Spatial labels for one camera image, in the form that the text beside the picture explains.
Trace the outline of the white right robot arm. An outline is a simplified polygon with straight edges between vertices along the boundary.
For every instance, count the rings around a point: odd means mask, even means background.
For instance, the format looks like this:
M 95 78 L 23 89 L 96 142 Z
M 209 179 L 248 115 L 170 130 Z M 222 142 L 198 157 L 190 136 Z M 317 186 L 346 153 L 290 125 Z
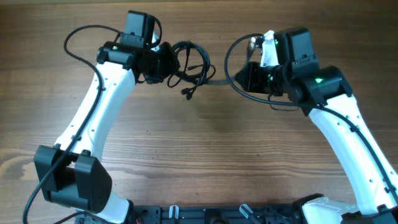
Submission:
M 396 223 L 397 172 L 370 133 L 353 91 L 341 70 L 321 68 L 308 29 L 249 34 L 245 61 L 229 84 L 241 95 L 273 110 L 300 109 L 322 132 L 345 171 L 356 203 L 336 202 L 322 194 L 293 204 L 296 223 Z

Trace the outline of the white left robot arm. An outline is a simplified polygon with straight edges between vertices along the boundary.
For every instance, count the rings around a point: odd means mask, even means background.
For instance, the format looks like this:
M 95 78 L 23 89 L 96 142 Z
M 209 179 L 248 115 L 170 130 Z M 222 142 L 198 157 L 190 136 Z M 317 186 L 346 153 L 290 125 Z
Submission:
M 101 163 L 104 144 L 125 99 L 143 80 L 160 83 L 178 69 L 158 18 L 129 11 L 123 31 L 99 48 L 93 81 L 68 128 L 34 155 L 35 193 L 101 223 L 139 223 L 133 203 L 113 191 Z

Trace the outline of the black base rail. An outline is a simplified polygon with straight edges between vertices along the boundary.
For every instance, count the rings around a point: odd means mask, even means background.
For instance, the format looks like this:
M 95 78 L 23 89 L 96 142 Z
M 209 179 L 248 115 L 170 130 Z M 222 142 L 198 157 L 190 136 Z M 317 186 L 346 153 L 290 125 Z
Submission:
M 249 206 L 252 214 L 245 217 L 239 206 L 160 207 L 135 206 L 134 223 L 306 223 L 303 212 L 293 203 Z

